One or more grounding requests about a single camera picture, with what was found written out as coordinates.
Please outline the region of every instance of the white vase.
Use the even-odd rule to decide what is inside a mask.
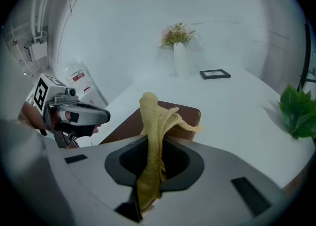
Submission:
[[[186,56],[186,48],[181,42],[173,45],[174,64],[178,77],[185,79],[190,76],[190,67]]]

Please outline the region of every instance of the red label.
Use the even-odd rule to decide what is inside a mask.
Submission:
[[[76,75],[73,77],[74,82],[77,81],[79,78],[84,77],[84,73],[80,73],[79,75]]]

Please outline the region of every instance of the picture frame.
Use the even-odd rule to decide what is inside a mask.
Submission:
[[[231,75],[225,70],[202,70],[199,72],[203,79],[230,78]]]

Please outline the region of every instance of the yellow cloth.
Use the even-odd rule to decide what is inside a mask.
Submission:
[[[154,199],[160,198],[160,183],[166,180],[161,158],[165,133],[175,125],[194,132],[200,131],[202,127],[192,127],[182,120],[176,113],[178,107],[165,109],[158,106],[158,99],[151,92],[145,93],[139,103],[144,124],[141,134],[148,135],[147,165],[137,180],[139,206],[140,209],[145,209]]]

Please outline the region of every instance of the black picture frame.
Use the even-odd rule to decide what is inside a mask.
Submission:
[[[223,72],[223,75],[206,75],[205,72],[215,72],[215,71],[220,71]],[[231,75],[228,74],[225,70],[202,70],[199,72],[203,79],[215,79],[215,78],[230,78]]]

